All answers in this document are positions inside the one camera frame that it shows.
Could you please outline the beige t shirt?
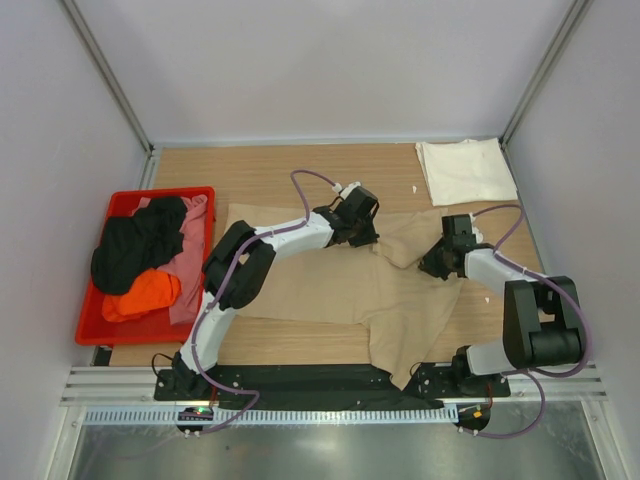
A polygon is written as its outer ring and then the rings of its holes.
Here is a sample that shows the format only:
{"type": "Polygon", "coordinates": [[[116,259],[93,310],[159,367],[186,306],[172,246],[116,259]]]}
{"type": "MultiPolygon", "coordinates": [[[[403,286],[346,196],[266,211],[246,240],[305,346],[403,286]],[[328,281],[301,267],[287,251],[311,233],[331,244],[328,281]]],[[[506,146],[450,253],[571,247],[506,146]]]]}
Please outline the beige t shirt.
{"type": "Polygon", "coordinates": [[[358,363],[349,326],[369,332],[365,362],[404,389],[446,327],[462,283],[418,264],[442,234],[445,209],[380,213],[372,245],[313,250],[277,262],[233,321],[223,364],[358,363]]]}

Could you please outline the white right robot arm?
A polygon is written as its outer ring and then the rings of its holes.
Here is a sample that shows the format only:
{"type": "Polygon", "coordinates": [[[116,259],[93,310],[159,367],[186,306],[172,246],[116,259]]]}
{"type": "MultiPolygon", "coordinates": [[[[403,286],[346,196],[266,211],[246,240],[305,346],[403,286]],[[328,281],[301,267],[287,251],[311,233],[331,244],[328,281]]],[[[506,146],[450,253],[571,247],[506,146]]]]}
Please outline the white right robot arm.
{"type": "Polygon", "coordinates": [[[450,381],[459,394],[472,396],[501,374],[534,371],[563,378],[586,366],[591,340],[574,282],[504,257],[480,240],[472,215],[442,218],[441,238],[419,269],[441,280],[451,275],[472,280],[503,301],[501,337],[461,347],[452,358],[450,381]]]}

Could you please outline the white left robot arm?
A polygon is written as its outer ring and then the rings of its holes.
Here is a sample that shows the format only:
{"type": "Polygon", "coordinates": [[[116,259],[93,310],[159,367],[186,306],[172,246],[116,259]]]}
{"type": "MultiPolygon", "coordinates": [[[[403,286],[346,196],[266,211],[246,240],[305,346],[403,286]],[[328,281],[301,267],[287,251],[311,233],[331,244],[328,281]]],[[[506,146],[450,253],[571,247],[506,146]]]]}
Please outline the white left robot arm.
{"type": "Polygon", "coordinates": [[[238,312],[257,298],[274,264],[343,243],[354,248],[375,243],[378,209],[378,198],[354,182],[333,203],[307,208],[299,219],[266,227],[233,223],[203,265],[200,310],[172,360],[178,389],[192,400],[210,392],[209,371],[217,364],[222,341],[238,312]]]}

